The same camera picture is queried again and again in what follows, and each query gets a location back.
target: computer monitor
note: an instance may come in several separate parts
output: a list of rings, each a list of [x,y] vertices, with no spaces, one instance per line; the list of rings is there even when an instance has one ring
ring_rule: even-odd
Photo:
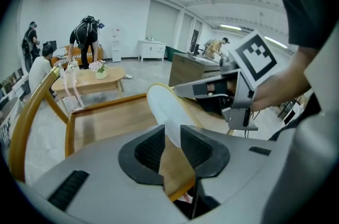
[[[53,51],[55,51],[57,49],[57,41],[56,40],[47,41],[46,43],[43,44],[43,46],[45,46],[47,44],[52,46]]]

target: wooden table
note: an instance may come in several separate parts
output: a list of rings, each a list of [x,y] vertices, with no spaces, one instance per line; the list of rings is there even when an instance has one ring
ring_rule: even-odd
[[[216,114],[206,113],[195,100],[183,99],[191,114],[203,127],[231,134],[226,121]],[[74,110],[66,129],[65,156],[98,140],[145,130],[156,126],[146,94],[96,104]],[[164,190],[174,201],[195,184],[194,170],[181,148],[166,137],[165,150],[160,160],[159,173],[164,177]]]
[[[96,79],[95,73],[90,69],[80,70],[80,72],[77,74],[76,81],[76,89],[78,90],[79,94],[88,94],[117,89],[119,97],[122,98],[123,87],[121,84],[121,79],[124,78],[126,74],[125,71],[121,67],[108,67],[106,70],[107,77],[102,80]],[[69,78],[67,80],[67,87],[71,95],[75,95],[71,82],[72,79]],[[54,82],[52,85],[52,90],[56,91],[59,97],[68,96],[65,91],[62,78],[59,78]]]

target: fluorescent light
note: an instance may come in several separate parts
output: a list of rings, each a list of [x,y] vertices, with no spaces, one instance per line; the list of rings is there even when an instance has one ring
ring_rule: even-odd
[[[237,27],[237,26],[226,25],[226,24],[221,24],[220,26],[223,27],[223,28],[229,28],[229,29],[234,29],[234,30],[239,30],[239,31],[241,31],[241,28],[240,28],[240,27]]]
[[[280,43],[280,42],[278,42],[278,41],[276,41],[276,40],[274,40],[274,39],[271,39],[271,38],[269,38],[269,37],[264,37],[265,39],[267,39],[267,40],[269,40],[269,41],[272,41],[273,43],[275,43],[275,44],[278,44],[279,46],[281,46],[282,48],[285,48],[285,49],[288,49],[288,47],[285,45],[285,44],[282,44],[282,43]]]

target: man in black shirt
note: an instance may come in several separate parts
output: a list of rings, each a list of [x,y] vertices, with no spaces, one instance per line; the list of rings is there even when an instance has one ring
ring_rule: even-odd
[[[298,45],[299,48],[287,69],[272,75],[257,88],[253,111],[290,101],[310,89],[304,71],[325,44],[339,18],[337,0],[282,1],[288,19],[289,43]],[[236,84],[227,82],[227,88],[234,93]],[[214,85],[209,85],[208,91],[214,92]],[[277,140],[283,130],[295,128],[300,121],[319,112],[320,106],[313,94],[304,112],[270,140]]]
[[[40,56],[40,49],[37,47],[37,45],[40,44],[40,41],[38,40],[37,37],[37,32],[36,32],[36,23],[35,22],[31,22],[30,26],[28,28],[28,30],[25,33],[25,37],[24,40],[27,43],[27,49],[26,51],[29,51],[29,53],[32,56],[32,64],[34,62],[34,60]]]
[[[93,62],[97,61],[98,42],[97,42],[97,29],[98,21],[93,17],[88,16],[84,18],[80,25],[78,25],[70,34],[69,37],[69,49],[68,49],[68,61],[72,61],[74,42],[76,41],[78,47],[81,49],[81,62],[84,69],[88,69],[89,64],[87,61],[88,47],[91,46],[93,55]]]

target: flower vase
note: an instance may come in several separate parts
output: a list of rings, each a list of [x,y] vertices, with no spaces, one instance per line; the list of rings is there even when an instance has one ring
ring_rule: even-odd
[[[102,73],[99,73],[98,71],[95,73],[95,78],[98,80],[104,79],[107,76],[107,70],[105,69]]]

